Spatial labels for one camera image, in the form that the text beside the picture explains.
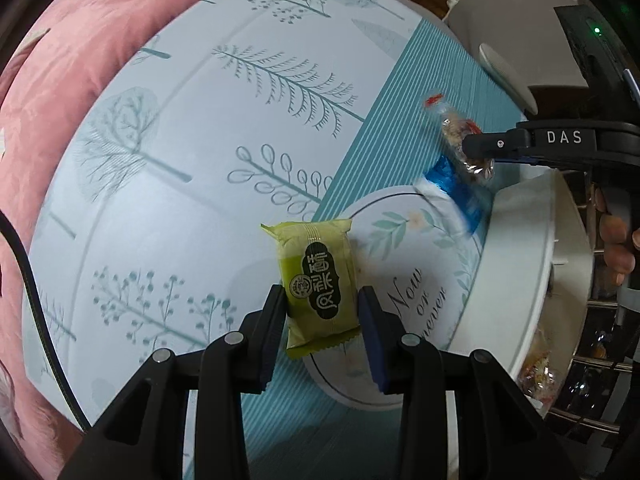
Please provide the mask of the person right hand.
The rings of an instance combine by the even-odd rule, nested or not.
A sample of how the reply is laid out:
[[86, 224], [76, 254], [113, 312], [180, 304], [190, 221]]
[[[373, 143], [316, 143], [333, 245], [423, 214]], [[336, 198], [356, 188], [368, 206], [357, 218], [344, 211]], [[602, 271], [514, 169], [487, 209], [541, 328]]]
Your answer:
[[630, 232], [623, 219], [608, 212], [600, 188], [594, 191], [593, 199], [601, 214], [599, 234], [604, 243], [603, 257], [608, 267], [608, 280], [618, 287], [636, 267], [634, 254], [639, 251], [639, 231]]

